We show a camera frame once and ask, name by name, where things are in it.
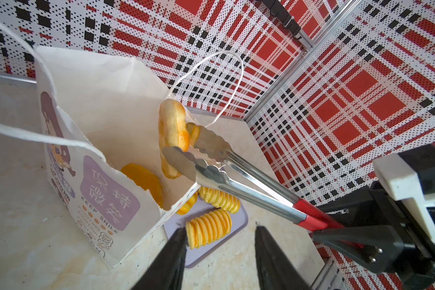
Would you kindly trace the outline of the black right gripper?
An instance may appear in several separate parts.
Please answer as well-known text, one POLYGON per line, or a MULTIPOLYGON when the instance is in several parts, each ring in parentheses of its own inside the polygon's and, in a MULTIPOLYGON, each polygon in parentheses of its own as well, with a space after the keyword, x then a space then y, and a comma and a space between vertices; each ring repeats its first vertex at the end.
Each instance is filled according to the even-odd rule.
MULTIPOLYGON (((435 242, 378 181, 319 209, 344 227, 316 231, 314 241, 372 273, 397 274, 405 290, 424 290, 435 283, 435 242)), ((428 213, 435 224, 435 207, 428 213)))

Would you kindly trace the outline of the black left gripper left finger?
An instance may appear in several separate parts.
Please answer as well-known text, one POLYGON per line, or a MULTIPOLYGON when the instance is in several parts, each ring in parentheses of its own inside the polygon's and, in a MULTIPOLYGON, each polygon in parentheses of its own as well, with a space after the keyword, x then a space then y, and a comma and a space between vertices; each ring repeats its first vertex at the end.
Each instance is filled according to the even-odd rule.
POLYGON ((132 290, 181 290, 186 261, 187 233, 177 228, 132 290))

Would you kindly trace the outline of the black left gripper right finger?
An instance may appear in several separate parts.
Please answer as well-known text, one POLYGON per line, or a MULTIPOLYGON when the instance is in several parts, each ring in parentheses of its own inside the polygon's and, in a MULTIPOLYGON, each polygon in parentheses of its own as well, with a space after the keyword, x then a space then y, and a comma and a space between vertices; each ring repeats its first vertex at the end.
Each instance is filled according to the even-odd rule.
POLYGON ((264 226, 256 228, 255 251, 261 290, 311 290, 264 226))

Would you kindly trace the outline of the long ridged bread loaf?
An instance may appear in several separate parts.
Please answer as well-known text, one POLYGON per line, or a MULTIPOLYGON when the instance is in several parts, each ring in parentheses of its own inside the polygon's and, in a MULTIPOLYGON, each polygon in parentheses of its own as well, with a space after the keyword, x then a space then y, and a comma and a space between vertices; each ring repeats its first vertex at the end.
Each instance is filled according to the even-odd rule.
POLYGON ((204 202, 217 209, 223 209, 231 214, 240 210, 240 200, 229 193, 207 187, 200 187, 198 193, 204 202))

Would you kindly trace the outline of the sugar dusted orange bread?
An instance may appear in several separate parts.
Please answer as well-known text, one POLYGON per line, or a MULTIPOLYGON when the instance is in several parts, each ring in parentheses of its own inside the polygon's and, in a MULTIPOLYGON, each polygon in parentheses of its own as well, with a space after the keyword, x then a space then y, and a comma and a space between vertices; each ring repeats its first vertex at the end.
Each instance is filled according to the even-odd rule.
POLYGON ((160 208, 164 208, 163 188, 159 178, 145 167, 130 163, 122 167, 121 172, 133 180, 143 190, 148 190, 160 208))

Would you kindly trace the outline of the red handled metal tongs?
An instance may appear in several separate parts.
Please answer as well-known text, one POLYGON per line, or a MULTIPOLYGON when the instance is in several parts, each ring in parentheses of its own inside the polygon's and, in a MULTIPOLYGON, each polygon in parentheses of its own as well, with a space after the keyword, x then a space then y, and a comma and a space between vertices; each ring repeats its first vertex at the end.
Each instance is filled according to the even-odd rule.
POLYGON ((192 147, 199 155, 172 145, 161 151, 166 160, 191 181, 229 193, 312 232, 342 227, 334 218, 238 155, 221 136, 192 123, 187 128, 192 147))

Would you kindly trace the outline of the glazed ring donut bread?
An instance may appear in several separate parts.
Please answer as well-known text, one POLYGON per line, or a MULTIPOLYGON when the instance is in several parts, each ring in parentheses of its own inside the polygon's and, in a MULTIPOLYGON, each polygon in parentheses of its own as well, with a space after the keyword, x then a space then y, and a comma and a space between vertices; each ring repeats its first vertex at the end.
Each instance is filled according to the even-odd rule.
POLYGON ((172 180, 176 179, 181 174, 168 163, 162 149, 163 147, 177 146, 183 151, 187 151, 190 146, 190 137, 186 129, 186 111, 180 102, 174 99, 166 99, 161 103, 158 133, 162 172, 165 177, 172 180))

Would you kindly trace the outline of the white printed paper bag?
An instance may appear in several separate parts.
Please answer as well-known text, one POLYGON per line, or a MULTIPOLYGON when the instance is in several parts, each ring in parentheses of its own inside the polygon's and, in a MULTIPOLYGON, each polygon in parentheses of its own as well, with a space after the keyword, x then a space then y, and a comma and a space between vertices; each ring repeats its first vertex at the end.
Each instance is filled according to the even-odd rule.
POLYGON ((47 179, 108 268, 125 260, 198 189, 161 168, 160 105, 168 87, 136 58, 31 46, 0 23, 36 61, 41 131, 0 124, 0 134, 43 143, 47 179), (155 174, 164 208, 121 172, 134 163, 155 174))

